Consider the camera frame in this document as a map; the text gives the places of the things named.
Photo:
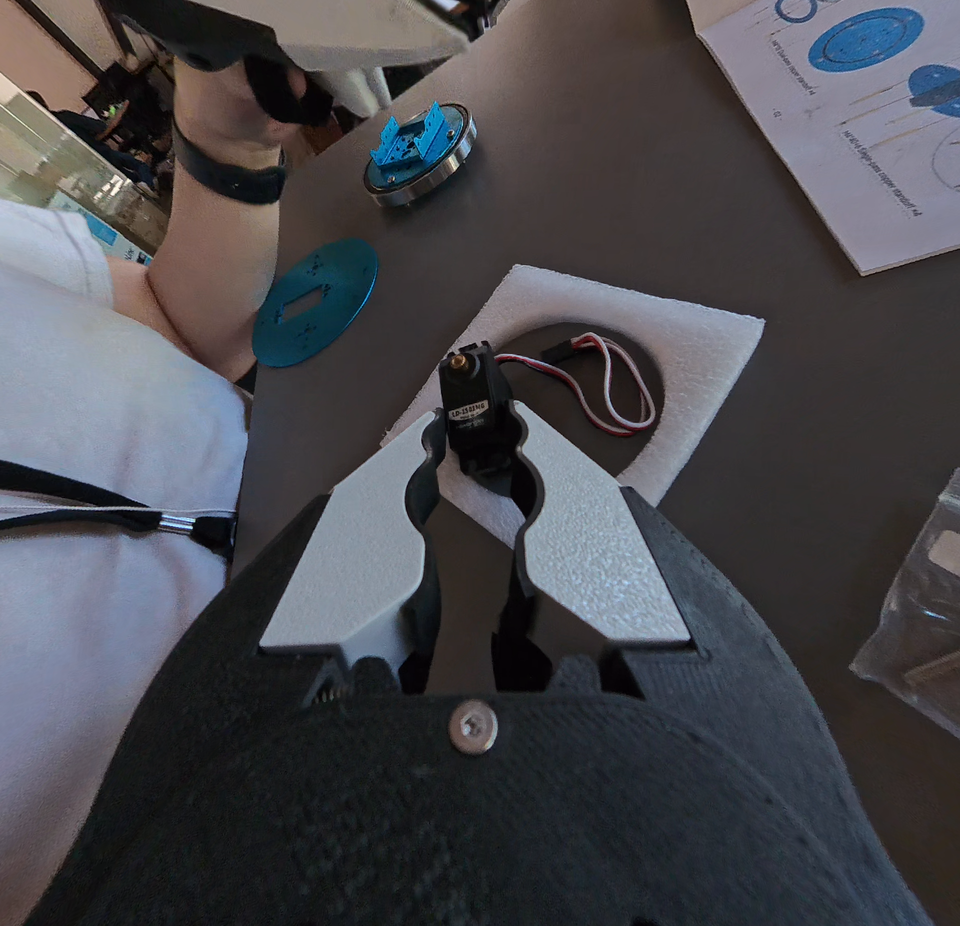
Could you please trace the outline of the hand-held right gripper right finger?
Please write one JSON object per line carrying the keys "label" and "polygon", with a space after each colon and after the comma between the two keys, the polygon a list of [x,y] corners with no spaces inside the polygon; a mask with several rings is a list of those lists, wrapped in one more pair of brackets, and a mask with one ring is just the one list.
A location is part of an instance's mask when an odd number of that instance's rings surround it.
{"label": "hand-held right gripper right finger", "polygon": [[497,690],[544,690],[562,661],[679,651],[689,627],[634,514],[637,496],[519,401],[510,499],[523,521],[491,637]]}

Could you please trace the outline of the black servo motor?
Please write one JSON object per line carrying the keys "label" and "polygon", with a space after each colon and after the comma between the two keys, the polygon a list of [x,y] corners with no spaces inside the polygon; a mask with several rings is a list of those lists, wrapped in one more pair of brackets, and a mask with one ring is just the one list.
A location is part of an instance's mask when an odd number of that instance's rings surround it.
{"label": "black servo motor", "polygon": [[450,352],[438,365],[447,438],[463,475],[510,497],[521,431],[513,392],[487,341]]}

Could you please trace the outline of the blue round metal plate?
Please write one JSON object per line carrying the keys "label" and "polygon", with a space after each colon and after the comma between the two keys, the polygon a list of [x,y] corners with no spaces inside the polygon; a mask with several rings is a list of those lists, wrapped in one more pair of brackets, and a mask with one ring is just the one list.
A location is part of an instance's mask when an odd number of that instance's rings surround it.
{"label": "blue round metal plate", "polygon": [[279,277],[253,328],[258,364],[293,367],[338,340],[370,299],[378,267],[371,245],[344,238],[315,249]]}

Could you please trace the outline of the white foam sheet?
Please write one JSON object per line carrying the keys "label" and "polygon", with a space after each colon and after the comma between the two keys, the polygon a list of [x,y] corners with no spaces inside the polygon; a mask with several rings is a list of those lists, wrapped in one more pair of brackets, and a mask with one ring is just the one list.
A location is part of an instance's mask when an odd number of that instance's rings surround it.
{"label": "white foam sheet", "polygon": [[642,347],[658,367],[665,401],[650,441],[617,476],[657,507],[690,461],[755,352],[764,321],[516,264],[448,346],[494,349],[560,323],[597,327]]}

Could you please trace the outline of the person's left forearm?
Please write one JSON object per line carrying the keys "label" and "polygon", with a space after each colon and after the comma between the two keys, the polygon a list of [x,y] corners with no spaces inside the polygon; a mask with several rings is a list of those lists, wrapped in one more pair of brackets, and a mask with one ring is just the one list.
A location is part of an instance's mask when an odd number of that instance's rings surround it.
{"label": "person's left forearm", "polygon": [[235,382],[254,367],[253,331],[273,283],[280,204],[229,199],[174,167],[167,233],[149,265],[107,258],[112,308]]}

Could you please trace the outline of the clear plastic parts bag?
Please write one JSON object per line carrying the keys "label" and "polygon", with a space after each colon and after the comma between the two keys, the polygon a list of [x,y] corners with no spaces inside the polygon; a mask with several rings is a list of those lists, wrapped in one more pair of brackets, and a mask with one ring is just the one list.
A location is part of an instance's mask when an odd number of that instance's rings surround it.
{"label": "clear plastic parts bag", "polygon": [[850,664],[959,736],[959,471],[901,563],[876,630]]}

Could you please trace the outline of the person's left hand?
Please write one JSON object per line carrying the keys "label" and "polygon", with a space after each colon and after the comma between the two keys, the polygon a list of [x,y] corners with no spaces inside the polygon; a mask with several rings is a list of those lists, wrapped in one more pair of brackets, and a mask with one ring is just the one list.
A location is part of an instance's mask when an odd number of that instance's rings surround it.
{"label": "person's left hand", "polygon": [[180,133],[222,164],[262,170],[280,163],[295,169],[344,137],[334,116],[318,127],[271,119],[258,104],[239,61],[202,71],[174,59],[174,120]]}

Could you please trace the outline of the open instruction booklet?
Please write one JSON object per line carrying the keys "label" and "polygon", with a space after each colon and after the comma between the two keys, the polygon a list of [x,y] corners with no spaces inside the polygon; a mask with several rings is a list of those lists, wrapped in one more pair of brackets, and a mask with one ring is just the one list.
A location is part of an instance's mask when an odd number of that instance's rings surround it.
{"label": "open instruction booklet", "polygon": [[958,249],[959,0],[686,0],[861,275]]}

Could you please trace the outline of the silver turntable with blue bracket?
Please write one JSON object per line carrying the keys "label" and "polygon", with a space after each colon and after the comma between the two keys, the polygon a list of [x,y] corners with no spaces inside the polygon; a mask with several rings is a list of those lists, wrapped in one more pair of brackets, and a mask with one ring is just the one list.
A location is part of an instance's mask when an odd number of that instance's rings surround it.
{"label": "silver turntable with blue bracket", "polygon": [[402,123],[391,116],[366,162],[366,192],[383,208],[412,204],[461,169],[476,136],[473,115],[458,103],[434,102]]}

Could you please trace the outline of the dark desk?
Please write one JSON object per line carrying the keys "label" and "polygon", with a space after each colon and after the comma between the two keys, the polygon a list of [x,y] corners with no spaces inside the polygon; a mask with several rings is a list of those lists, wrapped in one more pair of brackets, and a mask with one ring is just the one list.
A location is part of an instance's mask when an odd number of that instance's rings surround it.
{"label": "dark desk", "polygon": [[659,507],[774,632],[910,889],[958,924],[958,740],[849,670],[958,467],[958,253],[859,277],[685,0],[530,0],[395,111],[433,99],[478,126],[436,195],[367,195],[381,116],[287,184],[279,274],[344,237],[380,270],[333,345],[256,381],[237,567],[378,449],[516,264],[762,318]]}

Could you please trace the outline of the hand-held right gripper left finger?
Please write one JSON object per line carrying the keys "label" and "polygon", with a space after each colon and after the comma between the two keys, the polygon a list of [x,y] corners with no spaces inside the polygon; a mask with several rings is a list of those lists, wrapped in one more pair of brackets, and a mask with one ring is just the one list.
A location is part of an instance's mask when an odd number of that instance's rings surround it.
{"label": "hand-held right gripper left finger", "polygon": [[379,658],[403,690],[426,689],[442,618],[426,523],[446,448],[446,420],[429,410],[333,488],[261,652],[329,655],[344,672]]}

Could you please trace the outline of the black wristband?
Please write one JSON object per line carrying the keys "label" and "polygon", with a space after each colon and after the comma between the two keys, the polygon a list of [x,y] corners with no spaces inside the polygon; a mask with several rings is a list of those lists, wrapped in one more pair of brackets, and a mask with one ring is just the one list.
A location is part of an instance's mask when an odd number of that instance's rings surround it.
{"label": "black wristband", "polygon": [[259,169],[221,163],[188,140],[175,120],[172,122],[172,140],[175,163],[211,193],[253,206],[273,205],[280,201],[286,183],[286,169],[282,163]]}

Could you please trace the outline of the person's white shirt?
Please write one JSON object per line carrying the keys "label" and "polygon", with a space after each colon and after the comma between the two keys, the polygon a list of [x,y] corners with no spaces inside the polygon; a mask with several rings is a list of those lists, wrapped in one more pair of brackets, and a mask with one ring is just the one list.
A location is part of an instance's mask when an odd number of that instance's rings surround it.
{"label": "person's white shirt", "polygon": [[[2,202],[2,461],[173,515],[233,513],[247,408],[116,308],[76,212]],[[2,924],[37,904],[151,680],[223,588],[186,536],[99,523],[2,531]]]}

